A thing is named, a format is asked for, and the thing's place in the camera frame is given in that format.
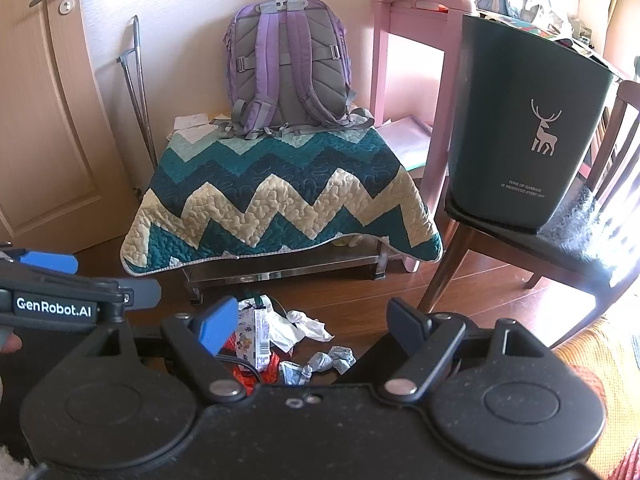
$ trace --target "purple backpack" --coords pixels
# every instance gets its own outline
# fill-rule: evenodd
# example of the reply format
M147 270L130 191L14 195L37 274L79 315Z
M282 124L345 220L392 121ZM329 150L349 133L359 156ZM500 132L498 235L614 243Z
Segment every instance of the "purple backpack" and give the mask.
M225 35L236 135L370 127L366 110L349 112L355 93L344 35L320 0L268 0L241 9Z

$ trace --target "dark green trash can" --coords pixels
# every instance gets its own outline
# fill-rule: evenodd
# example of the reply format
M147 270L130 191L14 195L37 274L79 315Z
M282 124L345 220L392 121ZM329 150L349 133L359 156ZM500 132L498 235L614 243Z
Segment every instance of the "dark green trash can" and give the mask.
M464 16L449 157L469 215L539 229L590 146L613 74L572 49Z

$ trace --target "black label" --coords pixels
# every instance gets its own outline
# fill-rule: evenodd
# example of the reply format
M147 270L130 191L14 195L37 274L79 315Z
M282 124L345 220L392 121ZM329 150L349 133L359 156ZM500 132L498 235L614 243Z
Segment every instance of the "black label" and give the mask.
M14 314L21 317L95 324L97 303L92 301L66 300L50 296L36 296L24 292L14 293Z

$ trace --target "chevron pattern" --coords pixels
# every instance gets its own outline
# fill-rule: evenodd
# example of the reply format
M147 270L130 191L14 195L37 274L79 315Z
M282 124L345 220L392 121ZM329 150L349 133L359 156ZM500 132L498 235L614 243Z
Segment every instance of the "chevron pattern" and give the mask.
M213 131L193 144L175 134L121 260L131 274L149 274L356 233L421 260L442 251L411 177L374 129L253 141Z

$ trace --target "wooden floor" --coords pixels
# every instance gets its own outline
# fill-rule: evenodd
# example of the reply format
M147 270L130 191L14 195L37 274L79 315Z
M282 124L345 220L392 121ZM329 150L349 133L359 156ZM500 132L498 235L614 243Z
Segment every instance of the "wooden floor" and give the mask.
M79 273L85 276L125 276L119 259L122 240L117 238L77 254ZM248 284L278 300L287 310L302 310L326 324L335 335L330 343L303 340L293 361L304 364L316 351L332 345L348 346L362 355L385 332L385 308L394 296L416 305L436 269L421 264L407 273L400 261L391 262L384 280L372 281L370 269L347 269ZM593 307L593 297L546 278L531 290L524 288L530 273L487 256L470 252L437 305L439 311L460 312L479 326L492 327L499 317L511 317L527 326L546 344L564 334ZM190 311L180 270L154 276L162 285L161 304L153 310L131 312L134 324L157 324L164 316ZM210 288L205 305L234 287ZM633 294L634 303L638 298Z

